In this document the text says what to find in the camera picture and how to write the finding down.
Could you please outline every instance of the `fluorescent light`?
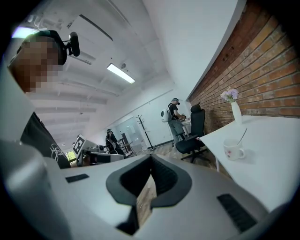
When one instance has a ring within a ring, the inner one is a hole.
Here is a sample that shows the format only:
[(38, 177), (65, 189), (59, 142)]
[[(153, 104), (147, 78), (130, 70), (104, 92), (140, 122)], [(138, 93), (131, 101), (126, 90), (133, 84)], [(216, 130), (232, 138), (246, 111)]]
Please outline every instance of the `fluorescent light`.
[(134, 83), (135, 80), (128, 76), (126, 73), (124, 73), (122, 70), (118, 69), (115, 65), (112, 63), (107, 67), (108, 70), (115, 73), (116, 75), (120, 76), (121, 78), (125, 79), (129, 83)]
[(26, 38), (28, 35), (38, 32), (38, 30), (33, 28), (24, 28), (24, 27), (18, 27), (13, 35), (12, 38)]

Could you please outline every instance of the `bouquet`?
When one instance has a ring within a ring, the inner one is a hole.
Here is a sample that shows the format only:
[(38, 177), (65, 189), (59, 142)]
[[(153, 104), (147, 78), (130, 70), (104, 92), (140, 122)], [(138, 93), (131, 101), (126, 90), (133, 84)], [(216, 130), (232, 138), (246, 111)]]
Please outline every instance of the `bouquet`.
[(221, 94), (221, 98), (226, 100), (227, 102), (233, 103), (238, 98), (238, 91), (229, 87), (227, 91), (224, 91)]

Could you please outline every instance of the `chair headrest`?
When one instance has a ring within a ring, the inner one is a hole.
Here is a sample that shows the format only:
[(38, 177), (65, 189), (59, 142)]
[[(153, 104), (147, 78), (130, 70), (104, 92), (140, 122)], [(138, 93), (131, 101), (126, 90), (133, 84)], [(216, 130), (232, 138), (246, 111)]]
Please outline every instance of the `chair headrest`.
[(191, 112), (192, 112), (192, 113), (198, 113), (198, 112), (200, 112), (200, 111), (201, 111), (201, 107), (200, 107), (199, 104), (194, 105), (194, 106), (191, 107)]

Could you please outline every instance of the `baseboard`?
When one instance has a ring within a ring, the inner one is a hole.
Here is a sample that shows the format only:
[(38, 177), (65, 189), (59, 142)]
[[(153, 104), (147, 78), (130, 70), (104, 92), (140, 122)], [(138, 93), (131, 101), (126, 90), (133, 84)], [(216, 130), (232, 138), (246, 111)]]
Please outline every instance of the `baseboard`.
[(153, 147), (156, 148), (156, 147), (159, 147), (159, 146), (165, 145), (165, 144), (167, 144), (167, 143), (171, 143), (171, 142), (174, 142), (174, 140), (172, 139), (172, 140), (169, 140), (169, 141), (167, 141), (167, 142), (163, 142), (163, 143), (160, 143), (160, 144), (158, 144), (158, 145), (155, 145), (155, 146), (153, 146)]

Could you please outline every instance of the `coat rack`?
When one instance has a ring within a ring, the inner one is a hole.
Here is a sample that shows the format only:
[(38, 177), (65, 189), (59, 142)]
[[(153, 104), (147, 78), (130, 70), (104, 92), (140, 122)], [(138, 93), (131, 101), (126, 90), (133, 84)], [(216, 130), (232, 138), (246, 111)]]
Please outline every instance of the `coat rack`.
[(139, 119), (137, 122), (138, 122), (139, 124), (141, 124), (141, 126), (142, 126), (142, 128), (143, 128), (143, 131), (145, 131), (146, 137), (148, 138), (148, 141), (149, 141), (149, 143), (150, 143), (150, 146), (151, 146), (151, 149), (150, 149), (150, 151), (154, 151), (156, 148), (154, 148), (154, 147), (152, 146), (151, 142), (150, 142), (150, 139), (149, 139), (149, 137), (148, 137), (148, 134), (147, 134), (146, 128), (145, 128), (145, 127), (144, 127), (144, 125), (143, 125), (143, 123), (144, 123), (144, 119), (141, 119), (141, 117), (142, 117), (142, 115), (141, 115), (141, 116), (137, 115), (137, 117), (136, 117), (136, 118), (138, 118), (138, 119)]

